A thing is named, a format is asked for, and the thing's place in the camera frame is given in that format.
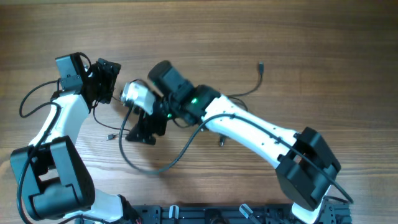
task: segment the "wood grain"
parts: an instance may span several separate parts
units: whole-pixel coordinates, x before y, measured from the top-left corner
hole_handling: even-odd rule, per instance
[[[194,84],[224,94],[256,83],[243,100],[265,120],[328,141],[343,169],[338,182],[355,200],[355,223],[398,218],[398,13],[394,1],[137,2],[0,7],[0,222],[20,223],[9,155],[38,133],[49,109],[22,119],[23,96],[58,78],[54,58],[84,52],[122,64],[117,91],[170,60]],[[26,103],[48,101],[54,86]],[[126,108],[100,105],[98,119],[119,126]],[[136,122],[130,118],[130,124]],[[193,129],[172,123],[154,147],[125,143],[142,167],[170,162]],[[76,148],[97,188],[135,205],[284,203],[271,166],[230,140],[201,133],[182,160],[160,177],[133,171],[112,133],[90,116]]]

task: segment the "wooden surface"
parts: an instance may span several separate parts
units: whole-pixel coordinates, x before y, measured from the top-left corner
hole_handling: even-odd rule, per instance
[[[20,223],[10,153],[26,146],[49,109],[22,119],[33,87],[58,78],[54,58],[84,52],[122,64],[117,92],[168,59],[194,84],[225,94],[264,83],[243,100],[276,125],[323,134],[342,165],[338,182],[355,200],[355,223],[396,223],[398,212],[398,13],[385,1],[148,2],[0,7],[0,222]],[[48,101],[55,86],[28,99]],[[126,113],[100,105],[102,122]],[[130,125],[137,121],[130,117]],[[142,167],[169,163],[193,132],[170,123],[154,147],[125,143]],[[135,205],[285,203],[275,172],[249,149],[200,133],[170,171],[140,175],[122,159],[113,131],[84,122],[76,148],[96,188]]]

